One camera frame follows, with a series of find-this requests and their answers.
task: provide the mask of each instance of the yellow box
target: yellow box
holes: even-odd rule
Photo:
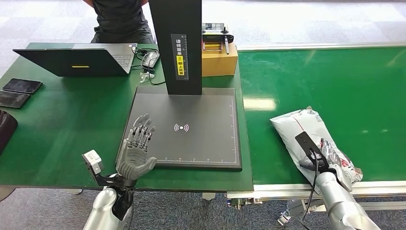
[[[202,76],[234,75],[236,71],[238,54],[234,43],[228,44],[230,54],[226,54],[223,45],[222,51],[204,51],[202,49]]]

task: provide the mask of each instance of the yellow sticker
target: yellow sticker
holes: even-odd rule
[[[179,76],[184,76],[185,72],[184,72],[184,69],[183,69],[183,56],[181,56],[181,55],[176,56],[176,64],[178,66],[178,75]]]
[[[90,68],[90,66],[72,66],[72,68]]]

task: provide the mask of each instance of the plastic bag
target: plastic bag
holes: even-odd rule
[[[344,175],[350,179],[351,184],[362,179],[361,169],[355,168],[351,160],[337,148],[318,112],[312,109],[297,110],[270,120],[281,136],[297,169],[310,183],[313,183],[315,172],[306,167],[311,163],[310,159],[295,139],[303,131],[307,132],[312,141],[320,148],[329,164],[336,163],[341,166]]]

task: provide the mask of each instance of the green table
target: green table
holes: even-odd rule
[[[263,47],[238,55],[254,191],[229,198],[309,196],[269,121],[309,105],[363,170],[355,196],[406,195],[406,46]]]
[[[140,179],[138,188],[228,191],[229,198],[305,198],[310,186],[269,119],[311,105],[341,150],[364,171],[355,196],[406,195],[406,46],[386,46],[240,50],[241,81],[237,68],[234,77],[204,78],[203,85],[237,90],[244,170],[154,169]],[[128,78],[58,78],[20,57],[0,85],[11,77],[45,85],[23,109],[7,110],[20,125],[0,156],[0,185],[94,188],[80,157],[91,149],[102,156],[104,173],[114,172],[137,71]],[[158,66],[155,81],[160,80]]]
[[[28,48],[72,46],[31,43]],[[161,82],[164,80],[161,65],[156,69],[154,81]],[[115,159],[139,84],[139,70],[133,70],[128,77],[61,78],[19,57],[0,79],[0,86],[10,78],[38,80],[44,85],[22,109],[5,109],[19,124],[0,156],[1,186],[98,188],[81,157],[92,149],[102,158],[105,166],[102,174],[115,173]],[[154,169],[138,180],[138,189],[212,192],[253,189],[238,69],[235,76],[204,78],[203,86],[236,89],[243,171]]]

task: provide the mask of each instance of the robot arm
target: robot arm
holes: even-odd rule
[[[123,229],[133,204],[137,179],[151,171],[157,162],[155,157],[147,159],[148,143],[156,129],[148,129],[151,123],[148,114],[135,120],[120,149],[116,174],[101,175],[103,163],[95,150],[82,155],[94,180],[104,186],[93,202],[84,230]]]
[[[330,158],[327,161],[306,132],[296,136],[296,141],[312,162],[313,168],[315,165],[318,165],[317,171],[320,174],[317,175],[316,185],[320,189],[333,229],[380,230],[351,195],[351,182],[344,175],[340,161],[334,158]]]

